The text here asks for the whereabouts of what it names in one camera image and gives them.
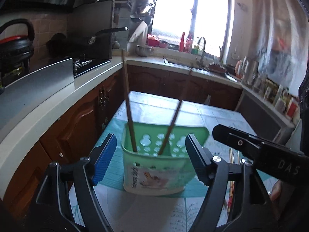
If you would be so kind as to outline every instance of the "faucet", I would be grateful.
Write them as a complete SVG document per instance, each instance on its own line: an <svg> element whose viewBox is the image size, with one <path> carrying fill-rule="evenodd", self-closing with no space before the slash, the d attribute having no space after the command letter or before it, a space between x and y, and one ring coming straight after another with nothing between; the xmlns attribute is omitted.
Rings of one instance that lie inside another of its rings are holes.
<svg viewBox="0 0 309 232"><path fill-rule="evenodd" d="M199 46L200 40L201 40L202 38L204 39L204 48L203 48L202 56L201 56L201 58L200 58L199 61L196 59L196 60L197 60L196 63L197 63L197 65L198 65L199 67L201 67L201 66L203 65L203 63L204 63L205 47L206 47L206 39L205 39L204 37L201 37L201 38L198 40L197 46Z"/></svg>

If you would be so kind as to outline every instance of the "curtain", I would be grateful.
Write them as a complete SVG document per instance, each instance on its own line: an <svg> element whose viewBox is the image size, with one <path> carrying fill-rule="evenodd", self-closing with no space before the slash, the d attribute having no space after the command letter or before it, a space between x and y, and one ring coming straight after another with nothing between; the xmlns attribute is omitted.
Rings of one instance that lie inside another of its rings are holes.
<svg viewBox="0 0 309 232"><path fill-rule="evenodd" d="M249 57L259 73L298 96L308 60L309 23L297 0L253 0Z"/></svg>

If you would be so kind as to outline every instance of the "basket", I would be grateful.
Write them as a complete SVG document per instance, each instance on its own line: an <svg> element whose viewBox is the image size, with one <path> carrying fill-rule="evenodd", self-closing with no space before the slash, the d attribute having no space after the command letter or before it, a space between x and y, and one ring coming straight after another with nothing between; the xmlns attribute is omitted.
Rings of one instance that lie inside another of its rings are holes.
<svg viewBox="0 0 309 232"><path fill-rule="evenodd" d="M128 124L123 132L124 189L142 195L174 194L184 190L195 176L185 138L193 133L203 145L209 136L207 128L175 126L163 154L158 156L168 126L136 122L133 126L137 153L132 150Z"/></svg>

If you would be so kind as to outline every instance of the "window pane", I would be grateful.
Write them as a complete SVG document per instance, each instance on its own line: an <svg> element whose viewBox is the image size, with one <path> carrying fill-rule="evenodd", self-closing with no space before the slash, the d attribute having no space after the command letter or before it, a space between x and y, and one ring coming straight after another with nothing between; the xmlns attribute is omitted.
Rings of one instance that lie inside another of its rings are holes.
<svg viewBox="0 0 309 232"><path fill-rule="evenodd" d="M182 32L189 33L194 0L158 0L152 35L170 44L179 44Z"/></svg>
<svg viewBox="0 0 309 232"><path fill-rule="evenodd" d="M194 38L205 37L205 51L220 56L228 19L228 0L198 0Z"/></svg>

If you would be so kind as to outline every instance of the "tablecloth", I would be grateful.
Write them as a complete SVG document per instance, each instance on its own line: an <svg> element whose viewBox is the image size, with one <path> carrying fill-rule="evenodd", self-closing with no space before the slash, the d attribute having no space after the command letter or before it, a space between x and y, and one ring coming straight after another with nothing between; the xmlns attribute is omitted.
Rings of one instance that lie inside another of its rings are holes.
<svg viewBox="0 0 309 232"><path fill-rule="evenodd" d="M130 92L132 119L135 122L168 125L177 107L178 100L156 95ZM123 159L121 140L127 122L126 104L123 102L107 128L99 138L100 146L107 134L117 137L117 148L105 177L94 187L101 208L115 232L187 232L189 231L207 192L207 187L194 177L185 190L168 196L143 196L128 193L123 189ZM244 119L234 111L183 101L176 125L204 126L211 133L214 126L223 124L255 135ZM213 155L229 162L229 147L215 141L210 135L201 144ZM238 160L234 151L234 160ZM267 191L271 191L276 179L259 172ZM74 186L69 192L75 222L84 225L75 195ZM227 221L227 210L223 206L218 225Z"/></svg>

